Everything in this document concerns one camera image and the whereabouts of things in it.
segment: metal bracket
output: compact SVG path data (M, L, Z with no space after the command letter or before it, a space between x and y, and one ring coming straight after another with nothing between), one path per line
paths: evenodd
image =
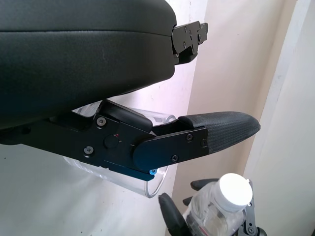
M254 211L254 197L251 202L246 207L246 219L244 224L239 228L237 232L237 236L258 236L258 229L256 227L255 222L255 211Z
M197 143L207 134L205 128L193 129L179 120L152 127L143 115L104 100L93 117L69 112L1 130L0 142L25 144L149 181L153 169L207 155L207 141L204 147Z
M175 64L192 61L198 54L198 46L207 40L208 24L199 21L175 27L172 44Z

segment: white wall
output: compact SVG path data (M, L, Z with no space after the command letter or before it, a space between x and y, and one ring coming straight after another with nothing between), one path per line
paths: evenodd
M315 229L314 0L294 51L257 163L245 172L254 182L256 223L269 236Z
M240 111L260 118L294 5L295 0L208 1L208 40L199 49L189 114ZM173 190L179 209L193 193L191 181L243 174L252 141L179 164Z

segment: hex screw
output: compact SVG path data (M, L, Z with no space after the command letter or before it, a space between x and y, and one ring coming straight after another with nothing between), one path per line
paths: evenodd
M93 152L94 152L94 148L91 147L91 146L86 146L86 147L84 148L84 153L85 153L86 155L91 155Z
M192 135L192 134L187 134L186 140L187 140L188 142L190 142L192 139L193 139L193 135Z
M104 126L106 124L106 119L104 117L99 117L96 120L98 126Z
M179 159L179 157L174 155L174 156L172 156L171 161L172 161L172 163L176 163L176 162L178 162L178 159Z

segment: bottle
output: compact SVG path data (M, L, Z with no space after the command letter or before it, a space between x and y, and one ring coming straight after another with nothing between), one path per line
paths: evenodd
M249 182L240 175L225 174L193 196L184 218L193 236L232 236L243 224L251 200Z

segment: screw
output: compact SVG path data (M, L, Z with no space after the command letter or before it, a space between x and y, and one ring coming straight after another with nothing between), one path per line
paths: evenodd
M249 227L249 228L248 228L248 232L249 232L250 234L252 234L252 233L254 233L254 229L253 229L252 227Z
M179 157L176 156L176 155L174 155L174 156L172 156L171 161L172 161L173 163L176 163L176 162L178 162L178 159L179 159Z
M202 147L207 146L207 140L206 139L202 139L200 144L201 144Z
M193 135L187 134L186 139L188 142L190 142L192 140L192 138L193 138Z
M104 117L99 117L97 118L96 123L98 126L104 126L106 124L106 120Z
M86 147L84 148L84 153L85 153L86 155L90 155L90 154L92 154L93 152L94 152L94 148L91 147L91 146L86 146Z
M157 173L157 169L150 170L149 173L154 176Z

